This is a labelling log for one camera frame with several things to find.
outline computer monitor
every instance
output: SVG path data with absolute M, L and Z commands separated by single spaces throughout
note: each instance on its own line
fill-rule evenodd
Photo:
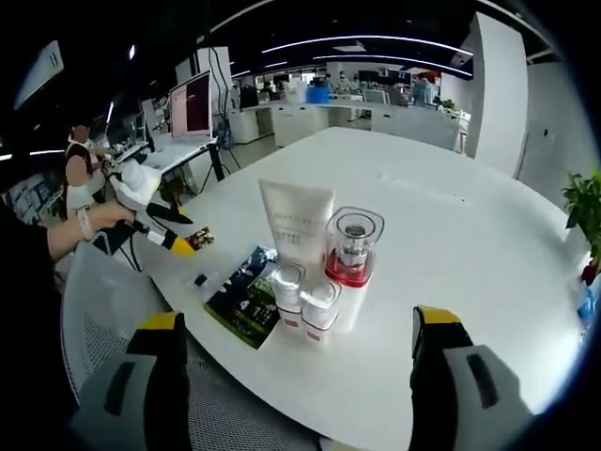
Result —
M 377 82 L 379 81 L 379 72 L 375 70 L 359 70 L 360 82 Z
M 210 70 L 174 87 L 169 98 L 174 137 L 212 135 Z
M 280 75 L 273 75 L 273 83 L 276 85 L 280 82 L 290 83 L 290 75 L 287 73 L 283 73 Z

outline white tube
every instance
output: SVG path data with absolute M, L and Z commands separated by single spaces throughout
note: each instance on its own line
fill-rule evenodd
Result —
M 260 180 L 259 186 L 279 257 L 299 262 L 308 270 L 319 267 L 334 191 L 267 180 Z

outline ceiling light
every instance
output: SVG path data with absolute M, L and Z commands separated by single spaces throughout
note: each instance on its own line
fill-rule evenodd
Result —
M 251 73 L 249 70 L 245 70 L 244 72 L 235 73 L 232 75 L 232 78 L 241 77 L 242 75 L 246 75 L 247 73 Z
M 333 47 L 334 50 L 338 52 L 347 52 L 349 54 L 355 54 L 357 52 L 366 52 L 365 47 L 358 40 L 351 45 L 340 45 L 337 47 Z
M 313 59 L 330 59 L 330 58 L 381 58 L 381 59 L 394 59 L 398 61 L 409 61 L 411 63 L 418 64 L 427 64 L 428 66 L 436 66 L 438 68 L 443 68 L 446 70 L 452 70 L 453 72 L 461 73 L 463 75 L 472 76 L 471 73 L 465 72 L 464 70 L 459 70 L 455 68 L 450 68 L 449 66 L 443 66 L 437 63 L 430 63 L 428 61 L 421 61 L 419 59 L 411 59 L 411 58 L 401 58 L 400 56 L 385 56 L 383 54 L 331 54 L 328 56 L 315 56 Z
M 109 116 L 106 118 L 106 123 L 108 124 L 111 121 L 111 115 L 113 114 L 113 108 L 115 104 L 111 102 L 111 106 L 109 106 Z
M 288 62 L 287 62 L 287 61 L 282 61 L 281 63 L 268 64 L 268 65 L 265 67 L 265 69 L 266 69 L 266 68 L 275 68 L 276 66 L 282 66 L 283 64 L 288 64 Z
M 262 54 L 268 54 L 269 52 L 274 52 L 276 50 L 287 49 L 288 47 L 295 47 L 297 45 L 304 44 L 312 44 L 314 42 L 326 42 L 328 40 L 341 40 L 341 39 L 388 39 L 388 40 L 404 40 L 407 42 L 418 42 L 420 44 L 434 45 L 436 47 L 440 47 L 443 49 L 454 50 L 461 54 L 468 54 L 472 56 L 472 52 L 468 52 L 467 50 L 459 49 L 457 47 L 453 47 L 452 45 L 441 44 L 439 42 L 434 42 L 432 40 L 424 40 L 424 39 L 415 39 L 415 38 L 402 38 L 398 36 L 379 36 L 379 35 L 354 35 L 354 36 L 337 36 L 334 38 L 319 38 L 319 39 L 308 39 L 301 40 L 299 42 L 292 42 L 291 44 L 280 45 L 279 47 L 273 47 L 272 49 L 267 49 L 261 52 Z
M 38 150 L 37 152 L 29 152 L 29 155 L 44 155 L 46 153 L 65 153 L 65 150 Z

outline white round table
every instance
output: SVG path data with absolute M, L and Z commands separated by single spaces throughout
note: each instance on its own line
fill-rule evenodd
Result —
M 253 350 L 210 317 L 191 288 L 197 274 L 225 279 L 255 245 L 273 245 L 260 178 L 333 187 L 336 207 L 373 210 L 386 220 L 355 329 L 327 350 L 307 346 L 281 325 Z M 516 372 L 533 412 L 556 396 L 577 358 L 574 274 L 562 256 L 565 214 L 467 157 L 332 128 L 235 173 L 185 210 L 216 241 L 192 259 L 155 257 L 150 273 L 165 299 L 238 381 L 339 442 L 373 451 L 408 448 L 416 304 L 457 314 L 474 344 L 488 345 Z

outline white wall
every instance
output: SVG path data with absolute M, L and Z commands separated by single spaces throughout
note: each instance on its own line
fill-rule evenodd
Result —
M 462 80 L 443 72 L 440 80 L 440 99 L 451 99 L 457 108 L 471 113 L 472 80 Z
M 588 118 L 562 63 L 528 66 L 528 132 L 518 179 L 563 207 L 569 173 L 599 166 Z
M 528 114 L 528 74 L 521 34 L 482 13 L 471 31 L 474 49 L 472 105 L 466 154 L 514 177 Z
M 17 93 L 14 108 L 19 108 L 29 96 L 64 68 L 58 42 L 54 40 L 39 52 L 38 59 L 25 76 L 21 89 Z

